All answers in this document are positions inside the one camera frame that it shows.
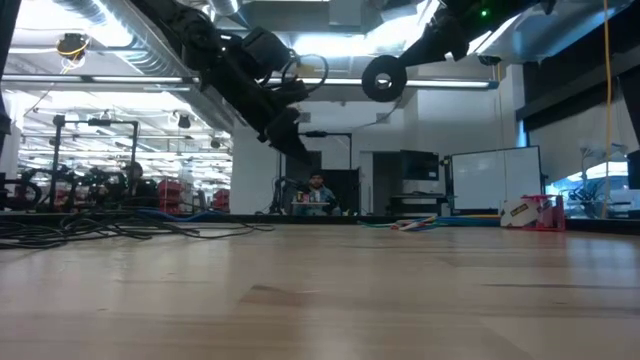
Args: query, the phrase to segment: yellow cable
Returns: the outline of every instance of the yellow cable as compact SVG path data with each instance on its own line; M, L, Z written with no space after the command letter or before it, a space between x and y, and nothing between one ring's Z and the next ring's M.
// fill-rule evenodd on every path
M609 178L609 160L611 158L611 102L613 97L613 88L611 84L611 49L609 47L609 0L603 0L604 3L604 53L605 67L607 68L607 149L606 161L606 177L605 177L605 193L604 202L602 204L601 218L607 217L607 203L609 201L609 192L611 191L611 179Z

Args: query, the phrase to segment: wooden table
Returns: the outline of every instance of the wooden table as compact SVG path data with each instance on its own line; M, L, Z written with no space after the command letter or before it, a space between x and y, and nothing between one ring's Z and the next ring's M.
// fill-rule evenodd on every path
M293 225L3 251L0 359L638 359L639 260L632 237Z

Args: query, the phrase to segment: white wall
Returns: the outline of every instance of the white wall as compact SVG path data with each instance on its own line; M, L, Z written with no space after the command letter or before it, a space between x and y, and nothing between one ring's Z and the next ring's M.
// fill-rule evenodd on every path
M256 139L250 128L233 133L233 169L229 205L232 214L254 214L271 204L278 176L278 152Z
M7 135L0 158L0 172L6 174L7 179L15 179L18 175L18 151L22 128L24 126L23 113L26 109L25 97L21 94L3 94L4 107L11 118L11 135Z
M302 124L301 131L353 133L353 168L361 168L361 205L371 210L373 152L418 150L444 156L502 148L506 142L498 116L497 94L497 91L420 90L404 109L393 113L389 124L368 127L361 126L375 122L376 113L390 111L393 104L302 103L302 110L311 112L311 123ZM503 122L515 122L515 115L504 119ZM255 132L247 128L234 133L231 211L235 214L253 214L271 201L278 156L255 137ZM303 142L308 150L322 152L324 169L349 168L348 138L303 138ZM428 190L444 192L444 181Z
M622 96L614 101L611 114L613 120L611 142L626 145L627 152L637 150L638 140ZM606 124L606 105L601 104L532 131L529 134L531 145L540 145L542 173L549 176L547 183L581 171L580 148L604 151ZM594 160L587 159L585 166L597 165Z

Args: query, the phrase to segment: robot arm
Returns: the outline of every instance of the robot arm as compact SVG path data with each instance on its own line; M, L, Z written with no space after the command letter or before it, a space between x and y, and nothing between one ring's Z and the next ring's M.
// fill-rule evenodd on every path
M269 140L285 155L310 162L298 138L300 113L288 107L309 96L304 82L295 79L278 88L257 82L295 61L275 34L259 27L245 38L220 31L204 13L175 0L131 3L160 28L184 64L200 73L201 87L213 86L242 114L260 142Z
M496 31L504 22L541 3L544 11L553 11L556 0L442 0L440 8L424 29L422 37L400 57L375 58L362 75L367 96L378 102L394 101L407 83L409 66L445 61L451 52L455 61L467 56L469 42L487 31ZM376 78L390 77L390 85L381 87Z

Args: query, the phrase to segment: tape roll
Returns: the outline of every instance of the tape roll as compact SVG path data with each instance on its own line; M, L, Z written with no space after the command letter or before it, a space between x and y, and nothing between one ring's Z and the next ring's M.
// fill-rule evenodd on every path
M390 84L379 86L378 76L386 75ZM377 102L390 102L402 95L407 85L407 70L398 58L391 55L379 56L362 73L362 90L369 99Z

